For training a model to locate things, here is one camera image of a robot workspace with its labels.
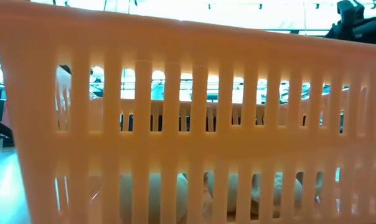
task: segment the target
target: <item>black machine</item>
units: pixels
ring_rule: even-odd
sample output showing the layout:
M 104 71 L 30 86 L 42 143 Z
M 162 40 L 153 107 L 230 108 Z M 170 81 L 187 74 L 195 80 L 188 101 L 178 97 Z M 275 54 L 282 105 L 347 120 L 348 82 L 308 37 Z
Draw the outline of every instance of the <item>black machine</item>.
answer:
M 337 12 L 342 19 L 332 25 L 325 38 L 376 44 L 376 17 L 365 19 L 365 7 L 356 0 L 353 1 L 356 5 L 349 0 L 337 3 Z

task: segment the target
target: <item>floor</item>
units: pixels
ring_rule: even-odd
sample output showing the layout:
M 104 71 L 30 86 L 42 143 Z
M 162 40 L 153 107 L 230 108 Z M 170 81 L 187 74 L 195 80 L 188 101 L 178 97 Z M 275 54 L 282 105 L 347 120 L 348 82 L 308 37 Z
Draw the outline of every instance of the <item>floor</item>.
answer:
M 17 154 L 13 148 L 0 153 L 0 224 L 29 223 Z

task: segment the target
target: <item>plastic basket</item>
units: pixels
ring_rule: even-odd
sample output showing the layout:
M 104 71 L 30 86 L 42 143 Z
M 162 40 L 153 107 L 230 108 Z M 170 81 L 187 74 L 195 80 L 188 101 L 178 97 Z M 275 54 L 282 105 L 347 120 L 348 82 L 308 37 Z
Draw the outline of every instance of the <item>plastic basket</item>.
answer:
M 124 174 L 133 177 L 132 223 L 175 223 L 180 172 L 189 177 L 186 222 L 200 223 L 203 176 L 209 170 L 214 172 L 212 223 L 227 222 L 228 174 L 238 174 L 236 222 L 251 222 L 253 174 L 261 174 L 255 222 L 273 222 L 276 172 L 283 172 L 281 222 L 376 223 L 375 45 L 0 1 L 0 59 L 33 223 L 62 222 L 55 197 L 62 191 L 68 195 L 68 202 L 61 202 L 67 207 L 68 222 L 92 222 L 87 200 L 91 175 L 100 176 L 98 222 L 119 223 L 119 179 Z M 72 66 L 70 88 L 56 81 L 57 65 L 65 63 Z M 103 107 L 97 107 L 101 125 L 96 130 L 89 120 L 91 65 L 105 68 Z M 127 114 L 122 109 L 128 104 L 120 100 L 122 68 L 135 68 L 133 131 L 120 131 L 120 114 Z M 166 74 L 162 103 L 151 103 L 153 70 Z M 192 103 L 180 112 L 182 72 L 192 73 L 194 86 Z M 206 103 L 208 74 L 218 74 L 220 80 L 219 102 L 212 110 Z M 244 79 L 242 106 L 231 103 L 234 76 Z M 268 80 L 265 106 L 255 103 L 259 78 Z M 279 103 L 282 80 L 290 83 L 285 106 Z M 311 83 L 307 103 L 300 97 L 303 82 Z M 326 100 L 324 83 L 331 84 Z M 342 91 L 343 85 L 349 90 Z M 60 104 L 54 98 L 56 102 L 63 94 L 70 99 L 70 107 L 65 107 L 68 116 L 61 119 L 58 116 L 65 114 L 56 112 Z M 214 110 L 216 130 L 209 132 L 206 117 Z M 162 131 L 151 131 L 150 115 L 160 111 L 167 118 Z M 322 126 L 321 111 L 326 119 Z M 190 116 L 189 131 L 179 131 L 178 117 L 184 113 Z M 264 123 L 256 124 L 257 116 L 263 116 Z M 232 124 L 231 118 L 237 117 L 240 123 Z M 67 129 L 60 130 L 58 121 L 66 120 Z M 334 198 L 337 167 L 344 189 L 339 212 Z M 319 170 L 323 172 L 321 211 L 315 214 Z M 304 179 L 301 214 L 296 217 L 293 199 L 298 171 L 304 172 Z M 153 173 L 161 175 L 159 220 L 149 220 L 148 176 Z M 63 176 L 68 177 L 67 189 L 56 190 L 54 179 Z M 353 213 L 354 195 L 358 202 Z

